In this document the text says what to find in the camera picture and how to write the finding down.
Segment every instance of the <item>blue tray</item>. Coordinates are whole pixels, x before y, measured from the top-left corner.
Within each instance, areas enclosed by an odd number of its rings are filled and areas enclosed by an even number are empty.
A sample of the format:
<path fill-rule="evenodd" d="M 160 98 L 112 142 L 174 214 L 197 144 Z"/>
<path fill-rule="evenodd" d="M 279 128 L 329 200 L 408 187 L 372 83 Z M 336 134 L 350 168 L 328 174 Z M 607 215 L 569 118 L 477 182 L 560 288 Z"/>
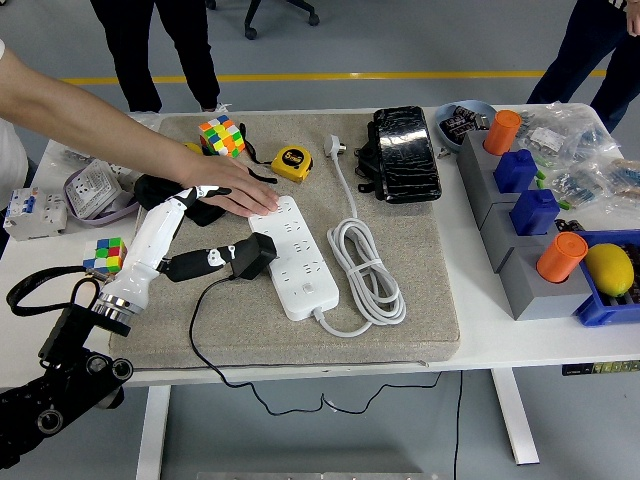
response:
<path fill-rule="evenodd" d="M 586 240 L 589 247 L 599 243 L 613 243 L 619 246 L 631 243 L 640 246 L 640 230 L 603 230 L 576 233 Z M 576 315 L 583 325 L 587 327 L 599 327 L 612 323 L 640 322 L 640 304 L 605 305 L 602 302 L 600 292 L 598 292 L 593 283 L 591 275 L 589 275 L 589 270 L 584 261 L 580 262 L 580 266 L 593 292 L 593 295 L 576 310 Z"/>

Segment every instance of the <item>dark jeans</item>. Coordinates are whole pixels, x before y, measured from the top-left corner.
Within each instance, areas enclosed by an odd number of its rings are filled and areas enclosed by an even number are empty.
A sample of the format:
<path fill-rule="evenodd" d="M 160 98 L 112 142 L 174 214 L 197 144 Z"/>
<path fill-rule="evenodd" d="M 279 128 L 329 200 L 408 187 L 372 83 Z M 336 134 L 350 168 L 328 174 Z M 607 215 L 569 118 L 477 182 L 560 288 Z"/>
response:
<path fill-rule="evenodd" d="M 609 132 L 640 93 L 640 37 L 627 33 L 626 14 L 606 0 L 578 0 L 558 58 L 527 103 L 568 102 L 598 63 L 613 51 L 607 74 L 591 102 Z"/>

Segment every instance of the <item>white power cable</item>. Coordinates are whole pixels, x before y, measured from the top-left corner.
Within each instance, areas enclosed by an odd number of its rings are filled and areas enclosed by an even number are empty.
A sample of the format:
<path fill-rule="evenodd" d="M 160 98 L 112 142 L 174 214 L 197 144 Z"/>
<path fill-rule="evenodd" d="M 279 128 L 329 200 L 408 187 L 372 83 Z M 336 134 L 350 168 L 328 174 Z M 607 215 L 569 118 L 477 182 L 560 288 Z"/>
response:
<path fill-rule="evenodd" d="M 336 260 L 347 275 L 353 298 L 367 323 L 352 332 L 342 332 L 327 324 L 322 309 L 316 308 L 313 313 L 316 320 L 332 335 L 351 338 L 366 332 L 374 324 L 396 325 L 402 322 L 407 308 L 398 283 L 378 255 L 369 227 L 358 219 L 353 195 L 338 163 L 339 147 L 338 138 L 332 135 L 325 143 L 325 152 L 331 155 L 336 166 L 342 187 L 349 198 L 352 218 L 344 219 L 336 228 L 328 230 L 327 239 Z M 355 246 L 355 260 L 350 252 L 353 248 L 349 249 L 349 244 Z"/>

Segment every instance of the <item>black pants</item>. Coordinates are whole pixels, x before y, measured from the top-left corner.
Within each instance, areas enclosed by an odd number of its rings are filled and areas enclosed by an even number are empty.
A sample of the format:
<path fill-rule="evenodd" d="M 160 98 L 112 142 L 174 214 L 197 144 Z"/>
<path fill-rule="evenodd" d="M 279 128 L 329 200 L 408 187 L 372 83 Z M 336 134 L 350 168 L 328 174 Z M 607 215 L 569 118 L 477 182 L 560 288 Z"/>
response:
<path fill-rule="evenodd" d="M 149 72 L 149 26 L 153 6 L 172 38 L 187 85 L 203 109 L 220 94 L 208 40 L 203 0 L 91 0 L 102 23 L 122 92 L 132 112 L 159 112 L 162 102 Z"/>
<path fill-rule="evenodd" d="M 591 106 L 610 132 L 640 93 L 640 37 L 627 33 L 626 14 L 606 0 L 578 0 L 558 58 L 527 103 L 568 102 L 598 63 L 613 51 Z"/>

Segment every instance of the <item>office chair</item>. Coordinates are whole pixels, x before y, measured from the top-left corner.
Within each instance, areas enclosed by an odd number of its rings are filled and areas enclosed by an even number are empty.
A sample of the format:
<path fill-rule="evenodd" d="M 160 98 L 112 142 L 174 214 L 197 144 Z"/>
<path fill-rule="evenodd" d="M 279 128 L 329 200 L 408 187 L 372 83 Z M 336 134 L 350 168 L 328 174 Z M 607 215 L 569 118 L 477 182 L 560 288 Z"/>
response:
<path fill-rule="evenodd" d="M 247 16 L 244 19 L 244 36 L 249 40 L 255 40 L 258 36 L 256 29 L 251 27 L 251 22 L 253 21 L 253 17 L 260 6 L 260 2 L 262 2 L 262 0 L 251 0 Z M 304 0 L 287 0 L 287 2 L 309 12 L 309 25 L 312 27 L 315 27 L 320 23 L 320 18 L 316 15 L 313 5 L 308 4 Z M 205 4 L 209 10 L 216 9 L 216 0 L 205 0 Z"/>

